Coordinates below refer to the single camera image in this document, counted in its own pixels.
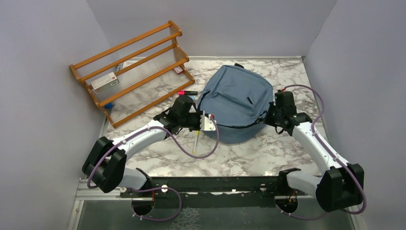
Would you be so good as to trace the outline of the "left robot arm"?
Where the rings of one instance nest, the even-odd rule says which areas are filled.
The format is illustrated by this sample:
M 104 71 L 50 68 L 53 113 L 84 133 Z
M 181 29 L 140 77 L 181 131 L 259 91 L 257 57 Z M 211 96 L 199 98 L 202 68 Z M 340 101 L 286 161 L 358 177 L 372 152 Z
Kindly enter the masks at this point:
M 173 105 L 142 128 L 115 139 L 101 137 L 96 140 L 82 171 L 87 187 L 109 193 L 117 187 L 131 188 L 143 197 L 150 192 L 148 176 L 140 169 L 127 169 L 126 162 L 146 147 L 173 137 L 181 129 L 199 130 L 205 112 L 189 96 L 178 97 Z

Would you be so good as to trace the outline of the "yellow capped pen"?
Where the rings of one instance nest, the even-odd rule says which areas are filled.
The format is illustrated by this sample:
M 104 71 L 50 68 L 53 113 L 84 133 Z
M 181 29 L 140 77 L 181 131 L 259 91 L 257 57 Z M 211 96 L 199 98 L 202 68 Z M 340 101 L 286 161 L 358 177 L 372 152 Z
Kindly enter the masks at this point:
M 196 153 L 196 148 L 197 148 L 197 144 L 198 144 L 199 135 L 200 135 L 200 131 L 196 131 L 196 136 L 195 136 L 194 143 L 193 143 L 193 148 L 192 148 L 192 153 L 193 154 Z

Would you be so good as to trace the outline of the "blue backpack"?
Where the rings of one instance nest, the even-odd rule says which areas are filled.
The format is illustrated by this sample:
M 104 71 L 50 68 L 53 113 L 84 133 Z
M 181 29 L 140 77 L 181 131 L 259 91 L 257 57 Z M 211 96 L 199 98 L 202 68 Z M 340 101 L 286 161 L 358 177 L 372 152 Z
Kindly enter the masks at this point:
M 197 109 L 213 114 L 219 134 L 206 131 L 225 144 L 239 144 L 257 135 L 273 102 L 273 86 L 241 65 L 223 65 L 201 91 Z

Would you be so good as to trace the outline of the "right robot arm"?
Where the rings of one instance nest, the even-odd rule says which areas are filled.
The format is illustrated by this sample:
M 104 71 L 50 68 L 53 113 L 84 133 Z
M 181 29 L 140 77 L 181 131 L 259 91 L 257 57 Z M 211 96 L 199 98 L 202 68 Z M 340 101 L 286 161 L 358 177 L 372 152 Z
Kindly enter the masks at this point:
M 319 135 L 312 119 L 306 113 L 297 112 L 292 92 L 275 93 L 275 101 L 270 104 L 265 123 L 280 127 L 297 140 L 321 173 L 321 177 L 316 177 L 299 169 L 281 171 L 276 182 L 280 194 L 288 195 L 293 190 L 299 190 L 314 197 L 325 212 L 363 203 L 363 168 L 341 157 Z

